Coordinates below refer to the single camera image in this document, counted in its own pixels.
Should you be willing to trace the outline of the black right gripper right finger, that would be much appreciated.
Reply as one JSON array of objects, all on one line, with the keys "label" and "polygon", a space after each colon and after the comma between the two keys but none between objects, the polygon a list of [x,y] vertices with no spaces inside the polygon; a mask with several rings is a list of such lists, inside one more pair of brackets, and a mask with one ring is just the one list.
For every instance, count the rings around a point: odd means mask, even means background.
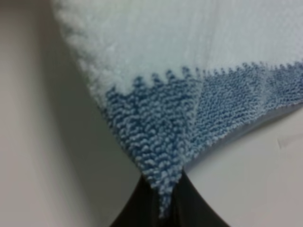
[{"label": "black right gripper right finger", "polygon": [[171,200],[170,227],[228,227],[201,197],[183,171]]}]

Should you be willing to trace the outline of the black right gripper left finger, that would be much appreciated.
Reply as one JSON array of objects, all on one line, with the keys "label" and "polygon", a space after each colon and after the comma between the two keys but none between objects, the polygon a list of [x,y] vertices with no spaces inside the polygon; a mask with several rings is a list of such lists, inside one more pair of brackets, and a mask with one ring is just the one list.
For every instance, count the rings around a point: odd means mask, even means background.
[{"label": "black right gripper left finger", "polygon": [[143,177],[111,227],[161,227],[158,194]]}]

